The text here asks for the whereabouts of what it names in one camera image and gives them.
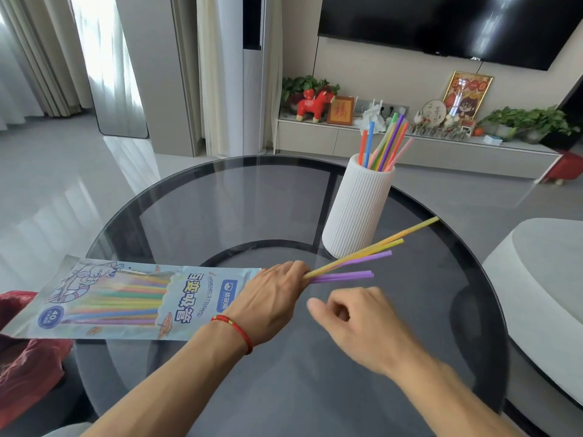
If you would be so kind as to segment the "person's left hand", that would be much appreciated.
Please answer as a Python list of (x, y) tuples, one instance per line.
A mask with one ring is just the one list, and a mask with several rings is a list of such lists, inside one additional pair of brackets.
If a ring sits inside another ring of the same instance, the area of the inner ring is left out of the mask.
[(260, 270), (249, 280), (222, 314), (244, 334), (250, 348), (271, 340), (290, 322), (302, 294), (267, 288), (264, 284), (266, 270)]

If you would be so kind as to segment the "person's right hand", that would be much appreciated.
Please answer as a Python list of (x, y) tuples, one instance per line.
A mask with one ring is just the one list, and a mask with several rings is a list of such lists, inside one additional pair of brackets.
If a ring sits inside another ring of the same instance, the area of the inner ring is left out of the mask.
[(358, 364), (387, 376), (388, 365), (405, 354), (424, 351), (380, 288), (337, 289), (330, 293), (329, 299), (346, 306), (349, 321), (345, 330), (327, 332)]

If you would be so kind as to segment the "yellow orange drinking straw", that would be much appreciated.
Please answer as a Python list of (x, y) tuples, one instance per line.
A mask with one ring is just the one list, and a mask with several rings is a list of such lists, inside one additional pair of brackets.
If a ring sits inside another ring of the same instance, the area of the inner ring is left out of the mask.
[(350, 255), (347, 255), (345, 257), (347, 257), (348, 259), (351, 259), (352, 257), (355, 256), (355, 253), (358, 254), (358, 253), (367, 253), (367, 252), (370, 252), (374, 247), (381, 246), (381, 245), (385, 245), (385, 244), (387, 244), (389, 242), (392, 242), (392, 241), (395, 241), (397, 239), (404, 238), (405, 236), (407, 236), (409, 234), (412, 234), (412, 233), (414, 233), (414, 232), (416, 232), (416, 231), (418, 231), (418, 230), (420, 230), (420, 229), (422, 229), (424, 227), (428, 227), (428, 226), (430, 226), (433, 223), (438, 222), (438, 221), (440, 221), (440, 218), (439, 217), (437, 217), (437, 216), (432, 217), (432, 218), (430, 218), (428, 220), (422, 221), (422, 222), (420, 222), (420, 223), (418, 223), (418, 224), (416, 224), (416, 225), (414, 225), (414, 226), (412, 226), (410, 228), (407, 228), (405, 230), (402, 230), (401, 232), (398, 232), (395, 235), (389, 236), (389, 237), (387, 237), (387, 238), (385, 238), (385, 239), (383, 239), (383, 240), (381, 240), (381, 241), (379, 241), (379, 242), (377, 242), (377, 243), (375, 243), (375, 244), (373, 244), (373, 245), (371, 245), (369, 247), (366, 247), (366, 248), (363, 248), (361, 250), (358, 250), (358, 251), (356, 251), (356, 252), (354, 252), (354, 253), (352, 253)]

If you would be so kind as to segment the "printed plastic straw packet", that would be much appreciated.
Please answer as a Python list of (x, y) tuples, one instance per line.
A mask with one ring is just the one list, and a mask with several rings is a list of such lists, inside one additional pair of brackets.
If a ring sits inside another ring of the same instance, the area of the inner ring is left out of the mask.
[(222, 315), (258, 272), (66, 256), (1, 333), (20, 339), (188, 341)]

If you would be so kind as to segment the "person's right forearm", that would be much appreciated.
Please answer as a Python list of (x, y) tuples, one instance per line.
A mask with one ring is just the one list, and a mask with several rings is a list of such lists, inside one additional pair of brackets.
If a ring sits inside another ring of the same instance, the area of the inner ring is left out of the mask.
[(424, 351), (403, 355), (385, 372), (436, 437), (523, 437), (488, 408), (451, 367)]

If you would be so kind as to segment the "person's left forearm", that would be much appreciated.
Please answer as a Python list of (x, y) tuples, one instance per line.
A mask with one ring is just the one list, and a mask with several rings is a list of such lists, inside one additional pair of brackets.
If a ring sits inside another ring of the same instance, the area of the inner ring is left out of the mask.
[(248, 349), (230, 323), (205, 325), (80, 437), (186, 437)]

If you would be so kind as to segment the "white ribbed vase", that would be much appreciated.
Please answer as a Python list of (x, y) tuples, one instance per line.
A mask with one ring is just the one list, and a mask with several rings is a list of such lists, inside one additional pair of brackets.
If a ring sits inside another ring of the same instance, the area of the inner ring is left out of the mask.
[(347, 164), (322, 234), (324, 248), (337, 259), (372, 244), (395, 175), (395, 169), (379, 172), (358, 160), (354, 154)]

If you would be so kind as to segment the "bunch of mixed colour straws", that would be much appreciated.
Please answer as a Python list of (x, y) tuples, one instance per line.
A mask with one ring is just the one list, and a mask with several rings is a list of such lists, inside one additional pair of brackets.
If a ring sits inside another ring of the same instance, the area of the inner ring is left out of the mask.
[(386, 172), (396, 162), (397, 151), (404, 140), (409, 122), (404, 113), (394, 113), (380, 143), (373, 150), (373, 136), (378, 122), (378, 120), (368, 117), (363, 119), (359, 125), (362, 132), (356, 162), (369, 170)]

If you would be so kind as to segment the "small red framed picture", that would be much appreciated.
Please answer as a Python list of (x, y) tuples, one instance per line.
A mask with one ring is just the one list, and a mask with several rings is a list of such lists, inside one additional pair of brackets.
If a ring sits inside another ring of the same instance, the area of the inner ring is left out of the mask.
[(354, 97), (335, 96), (329, 105), (326, 123), (351, 126), (353, 124), (355, 102), (356, 98)]

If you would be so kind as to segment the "red toy horse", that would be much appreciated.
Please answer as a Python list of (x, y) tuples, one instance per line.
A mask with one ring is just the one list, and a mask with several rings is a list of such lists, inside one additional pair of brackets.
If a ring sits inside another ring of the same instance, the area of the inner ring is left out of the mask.
[(312, 114), (312, 121), (318, 124), (327, 104), (331, 104), (336, 95), (332, 91), (322, 90), (316, 94), (310, 88), (303, 91), (303, 99), (297, 104), (296, 121), (302, 122), (307, 113)]

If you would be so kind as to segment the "bundle of pastel packed straws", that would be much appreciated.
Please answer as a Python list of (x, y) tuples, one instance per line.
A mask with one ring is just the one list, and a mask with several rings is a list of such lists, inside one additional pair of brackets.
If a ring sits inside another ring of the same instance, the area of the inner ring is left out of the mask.
[(173, 276), (173, 271), (127, 270), (101, 277), (65, 309), (61, 323), (153, 326)]

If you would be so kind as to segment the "white standing air conditioner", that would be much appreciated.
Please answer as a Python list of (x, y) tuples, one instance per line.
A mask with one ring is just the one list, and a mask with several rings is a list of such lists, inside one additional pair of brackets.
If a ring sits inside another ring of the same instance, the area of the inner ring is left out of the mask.
[(264, 131), (266, 0), (243, 0), (243, 155), (258, 155)]

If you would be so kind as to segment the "low beige media cabinet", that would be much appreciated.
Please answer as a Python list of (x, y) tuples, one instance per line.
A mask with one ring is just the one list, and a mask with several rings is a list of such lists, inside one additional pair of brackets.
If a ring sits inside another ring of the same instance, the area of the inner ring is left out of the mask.
[[(298, 122), (294, 115), (278, 119), (274, 151), (349, 158), (359, 151), (360, 130), (354, 126)], [(532, 179), (536, 183), (561, 160), (562, 154), (542, 145), (510, 141), (500, 146), (415, 136), (399, 161), (416, 167)]]

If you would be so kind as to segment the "row of small figurines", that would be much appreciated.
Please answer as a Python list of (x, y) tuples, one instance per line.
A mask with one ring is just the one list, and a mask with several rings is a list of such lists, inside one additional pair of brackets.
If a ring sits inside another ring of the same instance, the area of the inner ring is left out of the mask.
[(429, 122), (413, 123), (409, 126), (408, 132), (414, 136), (422, 136), (434, 139), (448, 139), (456, 141), (468, 141), (471, 137), (471, 127), (462, 126), (460, 123), (453, 123), (446, 126), (442, 123), (431, 127)]

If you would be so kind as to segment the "round white decorative plaque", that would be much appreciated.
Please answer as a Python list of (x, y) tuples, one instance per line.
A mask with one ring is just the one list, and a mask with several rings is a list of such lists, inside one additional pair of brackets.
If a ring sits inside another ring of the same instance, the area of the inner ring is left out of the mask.
[(428, 128), (437, 127), (445, 121), (447, 114), (448, 110), (444, 102), (430, 100), (420, 110), (421, 123), (426, 124)]

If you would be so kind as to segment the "white upholstered sofa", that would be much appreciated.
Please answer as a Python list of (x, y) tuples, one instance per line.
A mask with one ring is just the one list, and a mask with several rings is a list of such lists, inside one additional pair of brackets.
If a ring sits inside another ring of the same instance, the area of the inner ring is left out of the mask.
[(523, 221), (483, 269), (514, 346), (583, 410), (583, 221)]

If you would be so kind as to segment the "gold framed picture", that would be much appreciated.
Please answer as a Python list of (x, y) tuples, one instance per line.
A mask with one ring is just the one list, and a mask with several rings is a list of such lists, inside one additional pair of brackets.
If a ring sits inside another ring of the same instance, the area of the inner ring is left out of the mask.
[(475, 119), (493, 76), (455, 71), (446, 89), (443, 103), (448, 115)]

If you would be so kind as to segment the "green trailing potted plant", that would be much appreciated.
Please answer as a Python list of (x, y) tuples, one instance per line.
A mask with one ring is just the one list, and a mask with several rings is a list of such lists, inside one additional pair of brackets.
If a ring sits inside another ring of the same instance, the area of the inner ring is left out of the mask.
[(518, 137), (529, 144), (538, 144), (551, 133), (570, 136), (581, 131), (579, 126), (567, 122), (566, 113), (558, 109), (557, 105), (529, 110), (504, 107), (492, 111), (477, 124), (480, 127), (505, 126), (510, 132), (501, 136), (503, 140)]

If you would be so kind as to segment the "red cloth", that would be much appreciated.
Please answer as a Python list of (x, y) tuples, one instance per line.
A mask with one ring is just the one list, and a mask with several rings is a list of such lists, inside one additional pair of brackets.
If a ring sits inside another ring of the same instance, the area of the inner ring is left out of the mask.
[(71, 339), (12, 338), (2, 330), (35, 292), (0, 293), (0, 430), (33, 407), (62, 380)]

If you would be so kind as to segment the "red stool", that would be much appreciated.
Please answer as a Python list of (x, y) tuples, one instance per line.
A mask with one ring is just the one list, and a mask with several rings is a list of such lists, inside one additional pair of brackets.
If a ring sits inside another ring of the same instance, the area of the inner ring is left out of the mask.
[(566, 150), (558, 150), (561, 157), (543, 175), (539, 183), (562, 185), (565, 181), (576, 180), (583, 174), (583, 155)]

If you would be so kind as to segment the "black flat television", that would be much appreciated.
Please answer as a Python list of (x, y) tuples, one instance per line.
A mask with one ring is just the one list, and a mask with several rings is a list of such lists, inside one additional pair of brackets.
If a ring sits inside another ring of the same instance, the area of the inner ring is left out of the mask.
[(318, 35), (547, 71), (583, 0), (322, 0)]

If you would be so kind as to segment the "beige curtain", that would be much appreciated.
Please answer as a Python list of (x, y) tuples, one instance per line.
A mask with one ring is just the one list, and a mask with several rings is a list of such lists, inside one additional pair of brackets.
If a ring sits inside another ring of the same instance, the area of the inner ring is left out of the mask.
[(0, 0), (0, 131), (93, 107), (71, 0)]

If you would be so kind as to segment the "grey wall socket strip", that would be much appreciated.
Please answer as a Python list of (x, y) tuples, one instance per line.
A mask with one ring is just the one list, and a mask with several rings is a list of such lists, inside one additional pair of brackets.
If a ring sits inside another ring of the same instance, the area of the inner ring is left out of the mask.
[(381, 102), (383, 104), (381, 105), (380, 114), (383, 116), (384, 119), (387, 119), (388, 117), (392, 117), (392, 115), (395, 112), (402, 114), (402, 115), (406, 115), (409, 112), (409, 107), (404, 106), (404, 105), (393, 104), (393, 103), (386, 102), (384, 100), (378, 101), (378, 100), (366, 100), (366, 99), (358, 98), (355, 102), (355, 105), (354, 105), (353, 115), (355, 117), (361, 117), (362, 114), (366, 110), (372, 108), (375, 105), (379, 105)]

